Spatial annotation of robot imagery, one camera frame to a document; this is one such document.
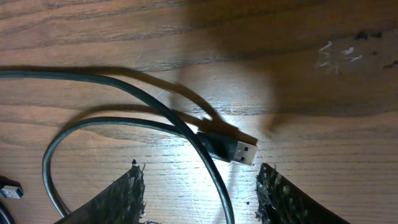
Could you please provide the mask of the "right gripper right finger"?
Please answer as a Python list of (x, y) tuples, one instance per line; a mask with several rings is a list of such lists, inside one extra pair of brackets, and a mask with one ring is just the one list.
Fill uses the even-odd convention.
[(349, 224), (267, 163), (256, 177), (256, 194), (256, 218), (262, 224)]

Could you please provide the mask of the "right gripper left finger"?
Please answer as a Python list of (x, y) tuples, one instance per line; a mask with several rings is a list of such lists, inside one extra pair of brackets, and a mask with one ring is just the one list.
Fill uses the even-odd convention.
[(139, 224), (144, 214), (144, 174), (133, 165), (96, 197), (55, 224)]

